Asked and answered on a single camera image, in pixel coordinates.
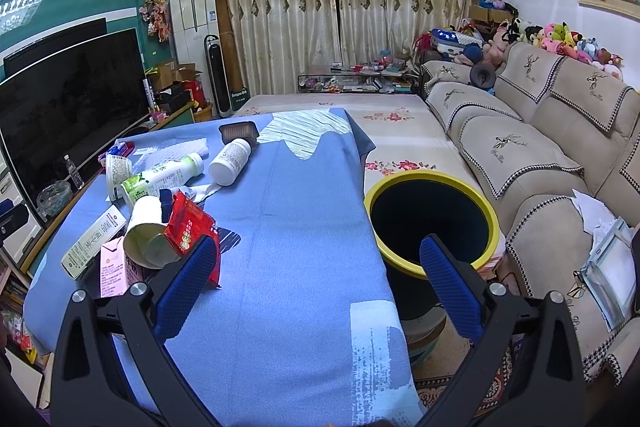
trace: black television screen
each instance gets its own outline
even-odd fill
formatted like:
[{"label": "black television screen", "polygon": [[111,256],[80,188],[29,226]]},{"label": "black television screen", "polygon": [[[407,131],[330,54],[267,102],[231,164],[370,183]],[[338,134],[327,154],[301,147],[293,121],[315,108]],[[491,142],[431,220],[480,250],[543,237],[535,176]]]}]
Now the black television screen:
[{"label": "black television screen", "polygon": [[8,78],[12,74],[31,66],[41,58],[49,57],[55,52],[80,42],[106,35],[106,33],[107,19],[103,17],[47,35],[5,57],[4,76]]},{"label": "black television screen", "polygon": [[0,131],[15,173],[35,202],[40,191],[148,113],[135,29],[43,58],[0,84]]}]

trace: beige sofa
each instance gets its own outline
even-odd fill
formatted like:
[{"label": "beige sofa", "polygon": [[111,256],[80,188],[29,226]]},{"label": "beige sofa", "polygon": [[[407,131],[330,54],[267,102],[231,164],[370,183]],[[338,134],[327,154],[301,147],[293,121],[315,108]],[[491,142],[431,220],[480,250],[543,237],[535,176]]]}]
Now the beige sofa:
[{"label": "beige sofa", "polygon": [[470,68],[423,65],[422,95],[484,190],[507,237],[498,277],[514,293],[561,291],[572,314],[584,376],[615,384],[640,349],[640,317],[607,331],[590,293],[568,297],[593,239],[569,196],[602,200],[640,222],[640,94],[577,60],[523,42],[498,68],[495,96],[467,85]]}]

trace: white pill bottle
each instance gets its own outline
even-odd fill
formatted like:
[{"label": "white pill bottle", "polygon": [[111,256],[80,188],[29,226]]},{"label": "white pill bottle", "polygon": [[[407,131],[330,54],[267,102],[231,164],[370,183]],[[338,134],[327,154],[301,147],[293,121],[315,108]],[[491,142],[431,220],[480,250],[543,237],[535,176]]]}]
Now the white pill bottle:
[{"label": "white pill bottle", "polygon": [[209,176],[218,185],[228,187],[238,177],[251,154],[249,142],[236,138],[226,144],[209,164]]}]

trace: pink box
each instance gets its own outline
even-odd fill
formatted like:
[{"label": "pink box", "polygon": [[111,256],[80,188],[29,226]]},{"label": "pink box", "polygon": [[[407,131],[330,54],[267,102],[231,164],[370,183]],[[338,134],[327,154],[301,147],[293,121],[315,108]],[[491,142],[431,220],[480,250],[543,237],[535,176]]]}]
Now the pink box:
[{"label": "pink box", "polygon": [[142,281],[142,268],[127,257],[123,237],[100,247],[100,297],[123,295],[133,283]]}]

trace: red wrapper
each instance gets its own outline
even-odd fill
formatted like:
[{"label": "red wrapper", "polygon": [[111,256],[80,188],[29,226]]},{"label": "red wrapper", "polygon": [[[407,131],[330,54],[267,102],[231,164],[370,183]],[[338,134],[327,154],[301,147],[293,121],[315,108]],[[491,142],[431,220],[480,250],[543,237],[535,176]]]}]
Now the red wrapper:
[{"label": "red wrapper", "polygon": [[216,242],[216,267],[209,275],[209,282],[218,286],[220,280],[220,242],[216,220],[200,209],[180,190],[175,195],[174,207],[164,235],[179,255],[185,254],[201,236],[208,235]]}]

